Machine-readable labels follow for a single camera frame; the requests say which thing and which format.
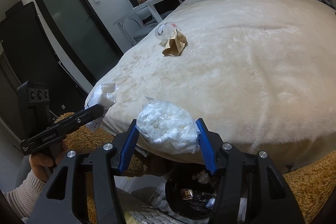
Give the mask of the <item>cream sweater left forearm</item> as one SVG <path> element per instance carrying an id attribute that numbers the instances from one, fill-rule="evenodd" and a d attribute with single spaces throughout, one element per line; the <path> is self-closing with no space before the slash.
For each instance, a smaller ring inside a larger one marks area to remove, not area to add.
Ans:
<path id="1" fill-rule="evenodd" d="M 45 184 L 31 170 L 19 187 L 4 193 L 5 199 L 19 218 L 30 217 Z"/>

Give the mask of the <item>bare left hand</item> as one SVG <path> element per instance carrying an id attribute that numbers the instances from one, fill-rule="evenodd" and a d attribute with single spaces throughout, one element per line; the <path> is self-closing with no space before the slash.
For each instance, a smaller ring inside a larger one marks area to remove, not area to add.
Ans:
<path id="1" fill-rule="evenodd" d="M 41 153 L 30 155 L 29 162 L 31 170 L 39 180 L 47 182 L 49 180 L 49 176 L 46 173 L 46 168 L 51 168 L 54 166 L 54 164 L 58 165 L 62 161 L 63 157 L 67 154 L 68 146 L 66 142 L 63 140 L 61 144 L 62 148 L 59 154 L 56 156 L 55 160 L 52 160 L 50 157 Z"/>

